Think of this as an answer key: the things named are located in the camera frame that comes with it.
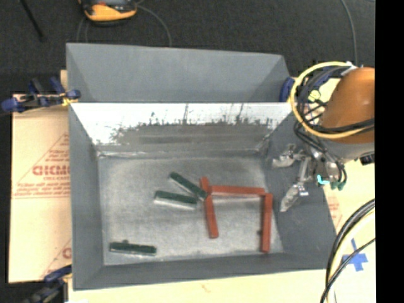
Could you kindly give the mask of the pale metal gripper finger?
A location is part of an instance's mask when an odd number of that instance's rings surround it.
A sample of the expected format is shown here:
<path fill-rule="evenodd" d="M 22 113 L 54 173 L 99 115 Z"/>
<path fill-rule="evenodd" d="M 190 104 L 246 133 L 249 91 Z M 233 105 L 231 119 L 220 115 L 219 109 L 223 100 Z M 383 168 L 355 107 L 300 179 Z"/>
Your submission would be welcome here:
<path fill-rule="evenodd" d="M 280 202 L 280 212 L 288 211 L 299 198 L 306 197 L 308 195 L 309 192 L 304 183 L 293 184 Z"/>
<path fill-rule="evenodd" d="M 307 157 L 304 149 L 297 148 L 296 144 L 290 143 L 281 154 L 272 159 L 273 168 L 286 168 L 290 167 L 296 161 L 301 161 Z"/>

